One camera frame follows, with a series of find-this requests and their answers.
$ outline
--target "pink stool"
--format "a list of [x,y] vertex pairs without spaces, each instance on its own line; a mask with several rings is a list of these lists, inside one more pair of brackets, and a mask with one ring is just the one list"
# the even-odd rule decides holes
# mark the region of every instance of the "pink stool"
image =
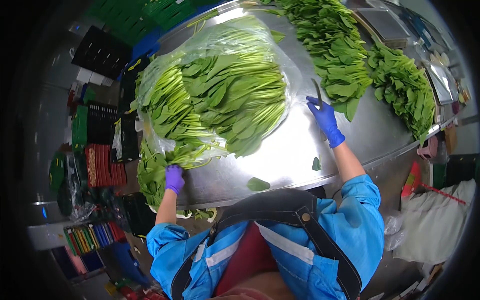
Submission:
[[420,145],[420,147],[417,149],[417,154],[420,155],[421,158],[426,160],[435,157],[437,155],[437,145],[437,137],[432,136],[431,138],[423,142],[423,145]]

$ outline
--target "white stripe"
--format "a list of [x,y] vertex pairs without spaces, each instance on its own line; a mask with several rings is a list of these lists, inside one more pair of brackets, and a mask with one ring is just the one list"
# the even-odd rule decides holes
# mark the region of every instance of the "white stripe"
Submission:
[[235,243],[233,243],[230,246],[218,251],[217,253],[214,253],[210,257],[206,257],[205,260],[206,260],[207,266],[209,266],[209,267],[214,266],[217,263],[231,257],[233,255],[233,253],[235,253],[235,251],[239,247],[241,237],[243,237],[243,233]]
[[199,261],[202,258],[202,255],[204,254],[206,244],[207,244],[207,239],[205,239],[204,242],[201,243],[198,246],[197,254],[195,255],[195,259],[193,261],[194,263],[196,263],[197,261]]
[[273,244],[290,255],[298,257],[307,264],[313,264],[314,253],[312,250],[290,241],[289,239],[279,235],[265,226],[258,224],[257,222],[255,222],[255,224],[258,226],[261,235],[265,240],[267,240],[267,242]]

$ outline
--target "red shirt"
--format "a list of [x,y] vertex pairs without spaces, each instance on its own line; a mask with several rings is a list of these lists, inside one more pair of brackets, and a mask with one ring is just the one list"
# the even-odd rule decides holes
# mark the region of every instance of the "red shirt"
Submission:
[[278,271],[276,261],[258,226],[250,222],[239,247],[230,258],[213,296],[221,295],[237,284],[264,272]]

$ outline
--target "red crate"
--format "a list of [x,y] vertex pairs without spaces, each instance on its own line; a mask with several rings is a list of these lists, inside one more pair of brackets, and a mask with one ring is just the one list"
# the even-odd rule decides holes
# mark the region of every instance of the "red crate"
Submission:
[[109,145],[90,144],[85,155],[89,187],[127,184],[125,166],[111,162]]

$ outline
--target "blue nitrile glove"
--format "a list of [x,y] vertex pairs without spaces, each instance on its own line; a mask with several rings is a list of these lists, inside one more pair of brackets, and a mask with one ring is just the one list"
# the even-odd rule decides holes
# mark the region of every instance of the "blue nitrile glove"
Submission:
[[330,148],[335,148],[345,140],[345,136],[340,132],[336,126],[335,111],[333,107],[324,102],[324,107],[322,111],[319,111],[315,107],[315,104],[318,105],[318,99],[313,97],[307,97],[307,106],[312,112],[315,120],[317,120],[318,127],[325,133],[329,143]]
[[181,177],[183,169],[177,165],[170,165],[165,168],[165,190],[171,189],[175,194],[179,194],[185,181]]

